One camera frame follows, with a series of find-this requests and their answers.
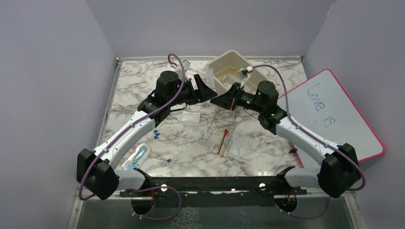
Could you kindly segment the wire gauze mesh square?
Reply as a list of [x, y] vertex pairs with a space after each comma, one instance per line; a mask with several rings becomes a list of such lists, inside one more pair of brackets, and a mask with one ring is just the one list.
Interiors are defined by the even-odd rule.
[[240, 83], [241, 82], [241, 77], [238, 74], [232, 73], [232, 74], [227, 74], [225, 76], [222, 76], [219, 78], [220, 82], [224, 86], [226, 90], [228, 90], [233, 83]]

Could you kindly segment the red plastic spoon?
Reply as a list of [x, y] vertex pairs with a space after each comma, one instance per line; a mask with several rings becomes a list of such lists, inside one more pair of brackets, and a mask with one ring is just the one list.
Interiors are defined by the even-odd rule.
[[223, 134], [223, 138], [222, 138], [222, 140], [221, 140], [221, 142], [220, 142], [220, 144], [219, 144], [219, 147], [218, 147], [218, 152], [217, 152], [217, 154], [218, 154], [219, 156], [222, 155], [222, 151], [223, 151], [223, 149], [224, 149], [224, 145], [225, 145], [225, 142], [226, 142], [226, 140], [227, 140], [227, 138], [228, 138], [228, 135], [229, 135], [229, 131], [228, 131], [228, 129], [225, 129], [225, 130], [224, 130], [224, 134]]

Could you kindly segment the metal crucible tongs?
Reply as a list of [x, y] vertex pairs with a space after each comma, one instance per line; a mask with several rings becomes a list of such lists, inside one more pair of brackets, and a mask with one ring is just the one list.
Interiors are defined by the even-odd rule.
[[233, 115], [232, 120], [229, 123], [229, 126], [224, 130], [223, 137], [221, 139], [220, 144], [215, 145], [213, 147], [212, 152], [214, 154], [217, 154], [218, 156], [221, 156], [221, 157], [223, 157], [225, 155], [228, 141], [231, 137], [232, 132], [234, 131], [234, 129], [236, 127], [236, 119], [237, 119], [237, 115], [235, 114], [235, 115]]

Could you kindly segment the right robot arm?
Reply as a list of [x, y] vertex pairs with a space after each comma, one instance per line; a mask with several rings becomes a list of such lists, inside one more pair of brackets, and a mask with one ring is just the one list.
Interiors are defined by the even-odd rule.
[[295, 187], [320, 188], [332, 198], [340, 197], [362, 176], [353, 146], [327, 141], [278, 106], [279, 93], [270, 81], [261, 81], [255, 94], [245, 92], [240, 83], [232, 84], [224, 94], [210, 102], [226, 110], [237, 107], [258, 112], [261, 126], [274, 135], [287, 139], [318, 164], [317, 168], [291, 168], [276, 180], [276, 189], [287, 194]]

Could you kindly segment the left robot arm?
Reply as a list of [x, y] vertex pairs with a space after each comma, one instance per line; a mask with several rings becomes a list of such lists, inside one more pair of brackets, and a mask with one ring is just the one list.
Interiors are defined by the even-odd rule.
[[112, 137], [93, 150], [83, 149], [77, 157], [76, 180], [79, 198], [86, 188], [101, 200], [117, 190], [132, 189], [144, 196], [150, 190], [147, 175], [137, 169], [116, 171], [124, 155], [146, 134], [153, 131], [171, 113], [171, 107], [206, 102], [217, 96], [196, 74], [191, 81], [179, 78], [174, 71], [163, 71], [156, 81], [156, 88], [140, 103], [129, 121]]

